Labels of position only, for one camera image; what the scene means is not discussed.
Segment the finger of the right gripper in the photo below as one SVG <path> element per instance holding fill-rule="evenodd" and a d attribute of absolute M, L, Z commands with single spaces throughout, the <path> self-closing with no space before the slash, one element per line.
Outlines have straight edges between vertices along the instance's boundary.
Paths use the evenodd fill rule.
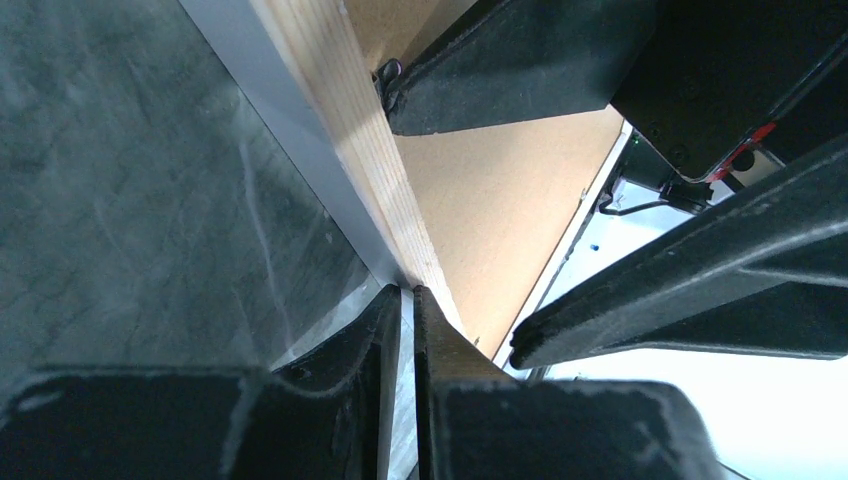
<path fill-rule="evenodd" d="M 477 1 L 389 84 L 390 129 L 423 136 L 602 110 L 662 14 L 653 0 Z"/>
<path fill-rule="evenodd" d="M 510 363 L 636 348 L 847 353 L 847 140 L 838 137 L 533 313 Z"/>

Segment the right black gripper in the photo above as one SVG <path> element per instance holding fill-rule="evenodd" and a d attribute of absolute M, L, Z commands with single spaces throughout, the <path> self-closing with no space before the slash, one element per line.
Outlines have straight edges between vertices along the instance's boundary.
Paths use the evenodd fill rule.
<path fill-rule="evenodd" d="M 611 104 L 680 176 L 701 182 L 846 46 L 844 1 L 666 1 Z"/>

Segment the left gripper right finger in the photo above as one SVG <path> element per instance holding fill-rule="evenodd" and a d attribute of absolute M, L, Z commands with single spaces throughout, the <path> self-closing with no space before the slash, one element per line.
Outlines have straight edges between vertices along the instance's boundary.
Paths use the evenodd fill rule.
<path fill-rule="evenodd" d="M 705 425 L 676 387 L 648 381 L 522 381 L 414 295 L 423 479 L 720 479 Z"/>

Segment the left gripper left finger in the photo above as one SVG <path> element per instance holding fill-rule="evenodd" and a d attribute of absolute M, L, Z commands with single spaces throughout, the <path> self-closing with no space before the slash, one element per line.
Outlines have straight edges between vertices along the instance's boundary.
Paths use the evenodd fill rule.
<path fill-rule="evenodd" d="M 383 479 L 401 292 L 275 371 L 61 366 L 1 396 L 5 479 Z"/>

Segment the wooden picture frame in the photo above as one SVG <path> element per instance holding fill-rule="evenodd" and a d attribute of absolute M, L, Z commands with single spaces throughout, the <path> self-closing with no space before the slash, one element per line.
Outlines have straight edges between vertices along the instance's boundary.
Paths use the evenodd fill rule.
<path fill-rule="evenodd" d="M 370 272 L 383 283 L 429 286 L 469 340 L 372 86 L 373 70 L 347 2 L 187 1 L 184 9 Z M 514 326 L 542 299 L 629 132 L 623 121 L 519 318 L 487 356 L 497 365 L 506 362 Z"/>

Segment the brown backing board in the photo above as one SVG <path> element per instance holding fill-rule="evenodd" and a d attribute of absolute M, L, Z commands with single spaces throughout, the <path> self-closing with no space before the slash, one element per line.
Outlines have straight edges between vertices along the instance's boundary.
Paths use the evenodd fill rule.
<path fill-rule="evenodd" d="M 370 70 L 408 66 L 477 1 L 349 1 Z M 622 129 L 602 110 L 423 136 L 395 135 L 469 340 L 493 356 Z"/>

